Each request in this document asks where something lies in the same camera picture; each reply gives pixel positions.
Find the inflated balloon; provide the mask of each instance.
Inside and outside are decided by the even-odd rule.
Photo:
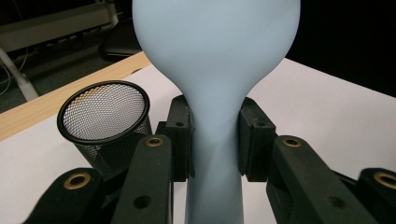
[[[133,15],[143,51],[192,110],[186,223],[243,223],[239,109],[290,49],[300,0],[134,0]]]

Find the mounting hole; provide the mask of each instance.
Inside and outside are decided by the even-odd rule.
[[[331,196],[327,197],[327,199],[328,199],[330,205],[334,208],[344,209],[347,206],[347,204],[344,202],[344,200],[340,199],[337,196],[331,195]]]
[[[378,183],[390,189],[396,189],[396,176],[394,175],[390,175],[384,172],[377,172],[374,174],[374,179],[378,181]]]
[[[151,198],[149,196],[140,196],[134,200],[134,207],[137,209],[147,208],[150,204]]]
[[[294,138],[285,138],[283,139],[283,143],[288,147],[300,147],[301,142]]]
[[[160,137],[152,137],[146,141],[146,145],[149,147],[158,147],[163,144],[163,139]]]
[[[265,127],[265,122],[259,121],[256,123],[259,127]]]
[[[64,181],[64,188],[66,189],[81,189],[86,186],[91,180],[91,176],[84,172],[70,175]]]

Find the wooden table edge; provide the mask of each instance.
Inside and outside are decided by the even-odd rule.
[[[101,81],[124,79],[148,65],[149,59],[140,52],[0,114],[0,141],[58,113],[64,102],[82,88]]]

